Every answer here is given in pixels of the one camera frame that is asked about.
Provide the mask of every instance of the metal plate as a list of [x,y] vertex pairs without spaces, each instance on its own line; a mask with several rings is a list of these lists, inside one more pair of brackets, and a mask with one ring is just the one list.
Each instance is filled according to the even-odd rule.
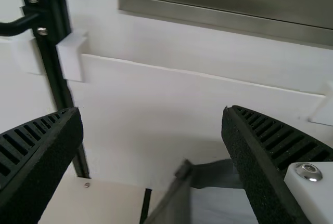
[[119,9],[333,46],[327,0],[119,0]]

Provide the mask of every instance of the black plastic piece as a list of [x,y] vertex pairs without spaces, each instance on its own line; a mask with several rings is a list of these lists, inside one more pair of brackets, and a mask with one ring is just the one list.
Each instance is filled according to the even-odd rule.
[[149,204],[150,204],[150,197],[151,197],[151,189],[145,190],[144,201],[142,203],[141,215],[140,215],[140,222],[139,224],[143,224],[148,217],[149,211]]
[[65,109],[0,136],[0,223],[36,224],[82,143],[79,110]]
[[225,108],[222,138],[259,223],[308,223],[284,183],[294,162],[331,161],[333,150],[309,135],[243,107]]

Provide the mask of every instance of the white panel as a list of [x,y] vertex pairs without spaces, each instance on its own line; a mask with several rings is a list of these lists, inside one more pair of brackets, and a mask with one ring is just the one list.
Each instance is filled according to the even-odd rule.
[[55,111],[46,77],[21,71],[2,42],[0,95],[0,133]]
[[324,88],[325,99],[310,116],[314,123],[333,125],[333,82],[328,82]]
[[117,0],[68,0],[90,54],[242,81],[320,91],[333,80],[333,50],[130,16]]
[[69,82],[80,107],[92,178],[165,188],[184,158],[229,157],[224,107],[257,110],[332,145],[333,129],[307,117],[324,96],[206,74],[82,56],[85,83]]
[[297,200],[306,217],[312,224],[332,224],[332,162],[317,162],[313,164],[323,174],[320,181],[308,181],[295,172],[297,163],[290,164],[285,176],[285,183]]
[[134,186],[64,176],[39,224],[138,224],[144,193]]

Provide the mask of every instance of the gray cloth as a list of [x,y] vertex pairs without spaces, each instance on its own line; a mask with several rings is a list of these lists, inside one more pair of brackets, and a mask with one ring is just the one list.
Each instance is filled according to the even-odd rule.
[[191,224],[258,224],[244,189],[191,188]]

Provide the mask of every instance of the white wall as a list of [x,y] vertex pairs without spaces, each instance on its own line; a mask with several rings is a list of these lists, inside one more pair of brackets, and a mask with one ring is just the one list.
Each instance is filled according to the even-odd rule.
[[93,55],[300,91],[322,92],[333,80],[333,50],[125,15],[117,0],[68,5]]

